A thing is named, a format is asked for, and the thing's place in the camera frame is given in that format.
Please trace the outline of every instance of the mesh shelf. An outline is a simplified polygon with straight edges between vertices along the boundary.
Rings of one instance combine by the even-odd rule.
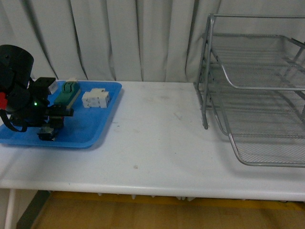
[[[284,36],[213,36],[212,52],[235,88],[305,90],[303,50]]]
[[[237,158],[247,165],[305,165],[305,101],[294,91],[233,88],[213,69],[210,96]]]
[[[205,129],[210,97],[217,123],[240,162],[305,167],[305,45],[281,35],[214,33],[216,17],[305,16],[210,14],[195,83]]]

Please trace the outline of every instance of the white table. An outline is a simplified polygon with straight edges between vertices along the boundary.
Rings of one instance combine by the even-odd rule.
[[[88,149],[0,146],[0,188],[305,200],[305,169],[250,167],[192,83],[121,82],[112,123]]]

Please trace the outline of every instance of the curtain fold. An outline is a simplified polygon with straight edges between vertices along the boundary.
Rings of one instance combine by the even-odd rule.
[[[209,13],[304,15],[303,0],[0,0],[0,45],[34,57],[33,77],[194,82]],[[304,20],[217,19],[216,30],[305,41]]]

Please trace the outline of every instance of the floor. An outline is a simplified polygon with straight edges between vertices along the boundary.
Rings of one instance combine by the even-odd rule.
[[[304,229],[305,203],[53,192],[32,229]]]

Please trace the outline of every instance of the small electronic component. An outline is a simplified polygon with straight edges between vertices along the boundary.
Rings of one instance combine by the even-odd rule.
[[[54,101],[54,105],[64,105],[67,109],[70,109],[79,94],[81,88],[77,81],[67,81],[61,87],[61,93]]]
[[[85,108],[107,108],[110,97],[109,92],[105,91],[105,88],[93,88],[90,92],[85,92],[81,100]]]
[[[46,125],[40,127],[39,132],[37,134],[39,136],[39,139],[42,141],[55,141],[58,131],[58,129]]]

